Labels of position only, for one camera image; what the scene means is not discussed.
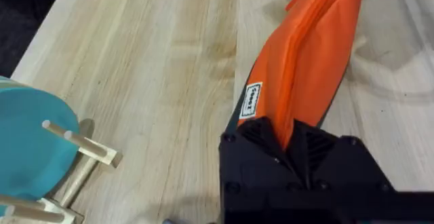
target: wooden stand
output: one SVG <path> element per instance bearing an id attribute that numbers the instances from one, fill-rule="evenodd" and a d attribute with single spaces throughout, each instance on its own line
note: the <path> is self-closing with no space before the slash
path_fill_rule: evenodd
<path id="1" fill-rule="evenodd" d="M 74 180 L 69 189 L 66 190 L 60 203 L 45 198 L 36 202 L 0 195 L 0 204 L 7 206 L 5 217 L 31 219 L 45 221 L 47 223 L 80 224 L 83 222 L 83 217 L 68 209 L 72 200 L 98 162 L 116 168 L 121 161 L 122 155 L 114 149 L 97 143 L 85 136 L 75 134 L 70 130 L 65 130 L 49 120 L 42 122 L 42 127 L 77 145 L 79 152 L 89 156 L 89 159 L 78 177 Z"/>
<path id="2" fill-rule="evenodd" d="M 39 201 L 29 201 L 0 195 L 0 204 L 7 206 L 5 217 L 61 224 L 80 224 L 83 222 L 81 215 L 45 198 Z"/>

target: wooden peg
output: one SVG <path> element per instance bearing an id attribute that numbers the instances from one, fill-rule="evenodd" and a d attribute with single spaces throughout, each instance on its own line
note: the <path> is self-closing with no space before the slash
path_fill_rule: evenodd
<path id="1" fill-rule="evenodd" d="M 66 132 L 65 129 L 61 128 L 60 126 L 53 124 L 51 121 L 46 119 L 42 122 L 42 127 L 49 130 L 50 132 L 58 135 L 59 137 L 63 137 L 63 134 Z"/>
<path id="2" fill-rule="evenodd" d="M 34 208 L 22 206 L 8 206 L 5 211 L 5 217 L 18 217 L 36 221 L 46 221 L 50 223 L 62 223 L 65 219 L 63 214 L 52 213 Z"/>
<path id="3" fill-rule="evenodd" d="M 73 184 L 66 190 L 62 200 L 60 201 L 60 205 L 64 208 L 69 208 L 71 202 L 74 197 L 77 195 L 78 191 L 83 186 L 86 178 L 90 175 L 90 172 L 94 169 L 97 161 L 94 158 L 89 158 L 84 165 L 84 167 L 80 170 L 79 175 L 73 181 Z"/>
<path id="4" fill-rule="evenodd" d="M 82 147 L 86 149 L 87 151 L 90 151 L 100 157 L 105 157 L 107 155 L 107 151 L 103 149 L 102 147 L 99 147 L 98 145 L 94 144 L 90 139 L 87 137 L 81 136 L 79 134 L 75 134 L 74 132 L 66 131 L 63 134 L 63 137 L 74 143 L 75 145 Z"/>
<path id="5" fill-rule="evenodd" d="M 37 210 L 43 210 L 45 208 L 44 203 L 30 201 L 30 200 L 21 200 L 14 197 L 9 197 L 7 195 L 0 194 L 0 205 L 6 206 L 22 206 L 26 208 L 32 208 Z"/>
<path id="6" fill-rule="evenodd" d="M 118 153 L 114 149 L 97 143 L 85 136 L 81 136 L 80 134 L 75 134 L 70 130 L 65 130 L 49 120 L 43 121 L 42 127 L 79 146 L 79 151 L 81 153 L 106 165 L 116 168 L 122 159 L 122 154 Z"/>

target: black mount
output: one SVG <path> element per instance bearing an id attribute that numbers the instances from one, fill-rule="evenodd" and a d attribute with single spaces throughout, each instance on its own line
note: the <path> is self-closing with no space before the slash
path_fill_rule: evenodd
<path id="1" fill-rule="evenodd" d="M 222 135 L 220 196 L 226 224 L 434 221 L 434 193 L 395 191 L 358 138 L 295 121 L 283 151 L 265 117 Z"/>

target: wooden dowel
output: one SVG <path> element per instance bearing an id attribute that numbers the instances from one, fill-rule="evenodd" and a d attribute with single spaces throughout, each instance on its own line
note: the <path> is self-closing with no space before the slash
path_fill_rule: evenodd
<path id="1" fill-rule="evenodd" d="M 84 136 L 75 134 L 74 132 L 71 131 L 66 131 L 63 134 L 63 137 L 72 142 L 73 144 L 82 147 L 88 151 L 91 151 L 92 153 L 95 153 L 96 155 L 100 156 L 100 157 L 104 157 L 107 155 L 107 151 L 105 149 L 103 149 L 102 147 L 99 147 L 98 145 L 95 145 L 92 141 L 90 141 L 89 139 L 87 139 Z"/>
<path id="2" fill-rule="evenodd" d="M 53 132 L 54 134 L 58 135 L 59 137 L 63 137 L 63 134 L 66 132 L 65 129 L 61 128 L 60 126 L 53 124 L 51 121 L 46 119 L 42 122 L 42 127 L 49 130 L 50 132 Z"/>
<path id="3" fill-rule="evenodd" d="M 74 180 L 73 184 L 66 190 L 62 200 L 60 201 L 61 207 L 69 208 L 77 192 L 80 190 L 86 178 L 89 176 L 90 172 L 96 165 L 97 161 L 94 158 L 89 158 L 84 165 L 83 169 L 80 171 L 80 175 Z"/>
<path id="4" fill-rule="evenodd" d="M 22 206 L 26 208 L 33 208 L 37 210 L 43 210 L 45 208 L 45 204 L 36 202 L 36 201 L 30 201 L 30 200 L 21 200 L 14 197 L 9 197 L 7 195 L 1 195 L 0 194 L 0 205 L 6 205 L 6 206 Z"/>
<path id="5" fill-rule="evenodd" d="M 36 221 L 46 221 L 50 223 L 61 223 L 65 218 L 63 214 L 36 210 L 22 206 L 8 206 L 5 211 L 5 217 L 18 217 Z"/>

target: wooden tabletop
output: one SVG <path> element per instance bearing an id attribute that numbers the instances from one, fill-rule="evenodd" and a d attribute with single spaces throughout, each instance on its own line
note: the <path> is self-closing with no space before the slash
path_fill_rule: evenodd
<path id="1" fill-rule="evenodd" d="M 63 98 L 124 154 L 72 205 L 85 223 L 218 218 L 219 136 L 288 1 L 55 2 L 12 78 Z M 363 0 L 323 125 L 361 137 L 397 189 L 434 190 L 432 2 Z"/>

